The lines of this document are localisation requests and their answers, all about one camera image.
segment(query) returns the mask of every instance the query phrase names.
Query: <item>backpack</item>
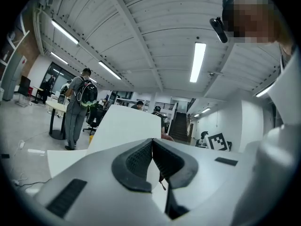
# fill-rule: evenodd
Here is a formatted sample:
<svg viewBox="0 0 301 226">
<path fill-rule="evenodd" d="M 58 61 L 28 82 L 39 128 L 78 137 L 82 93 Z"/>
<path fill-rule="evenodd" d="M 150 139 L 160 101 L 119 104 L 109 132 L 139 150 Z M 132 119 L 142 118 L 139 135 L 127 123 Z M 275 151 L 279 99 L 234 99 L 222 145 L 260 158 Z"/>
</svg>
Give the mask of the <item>backpack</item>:
<svg viewBox="0 0 301 226">
<path fill-rule="evenodd" d="M 76 101 L 81 108 L 89 108 L 96 104 L 97 100 L 97 87 L 91 82 L 91 80 L 85 80 L 80 76 L 82 83 L 76 92 Z"/>
</svg>

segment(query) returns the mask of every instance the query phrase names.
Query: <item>fluorescent light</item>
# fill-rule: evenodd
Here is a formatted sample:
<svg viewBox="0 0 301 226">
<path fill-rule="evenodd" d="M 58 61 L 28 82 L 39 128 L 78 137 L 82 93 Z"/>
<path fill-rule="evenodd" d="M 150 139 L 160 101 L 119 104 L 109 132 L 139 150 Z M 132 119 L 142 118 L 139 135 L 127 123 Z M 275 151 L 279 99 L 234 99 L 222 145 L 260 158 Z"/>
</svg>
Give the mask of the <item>fluorescent light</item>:
<svg viewBox="0 0 301 226">
<path fill-rule="evenodd" d="M 265 93 L 269 91 L 270 88 L 272 88 L 273 84 L 269 85 L 267 88 L 263 89 L 261 92 L 257 93 L 256 97 L 263 96 Z"/>
<path fill-rule="evenodd" d="M 193 66 L 190 76 L 190 82 L 197 82 L 198 75 L 201 70 L 201 66 L 203 63 L 204 55 L 206 50 L 206 44 L 204 43 L 196 43 L 194 48 L 194 58 L 193 58 Z"/>
<path fill-rule="evenodd" d="M 207 108 L 207 109 L 203 110 L 201 113 L 205 113 L 205 112 L 207 112 L 209 110 L 211 110 L 211 108 Z"/>
<path fill-rule="evenodd" d="M 68 37 L 73 43 L 78 44 L 79 41 L 74 38 L 71 34 L 69 34 L 64 28 L 62 28 L 57 22 L 51 20 L 51 23 L 55 28 L 57 28 L 60 32 L 62 32 L 66 37 Z"/>
<path fill-rule="evenodd" d="M 116 74 L 114 73 L 108 66 L 106 66 L 103 61 L 99 61 L 98 62 L 103 68 L 105 68 L 107 71 L 109 71 L 112 75 L 114 75 L 117 79 L 121 80 L 121 78 Z"/>
<path fill-rule="evenodd" d="M 62 58 L 60 58 L 59 56 L 57 56 L 55 53 L 51 52 L 51 54 L 55 57 L 57 57 L 59 60 L 61 60 L 62 62 L 64 62 L 66 65 L 68 64 L 66 61 L 64 61 Z"/>
</svg>

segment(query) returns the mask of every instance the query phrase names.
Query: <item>black shirt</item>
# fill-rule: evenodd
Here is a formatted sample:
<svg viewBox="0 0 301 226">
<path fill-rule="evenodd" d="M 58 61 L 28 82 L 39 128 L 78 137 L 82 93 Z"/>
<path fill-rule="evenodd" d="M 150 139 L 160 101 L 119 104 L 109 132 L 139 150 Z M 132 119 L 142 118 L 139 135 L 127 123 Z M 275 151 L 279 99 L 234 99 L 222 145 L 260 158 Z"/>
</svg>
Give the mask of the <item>black shirt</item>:
<svg viewBox="0 0 301 226">
<path fill-rule="evenodd" d="M 153 112 L 152 114 L 160 117 L 161 118 L 161 128 L 165 127 L 165 125 L 164 125 L 164 116 L 161 115 L 159 112 Z"/>
<path fill-rule="evenodd" d="M 138 108 L 137 105 L 133 105 L 131 108 L 136 109 L 136 110 L 139 110 L 139 108 Z"/>
</svg>

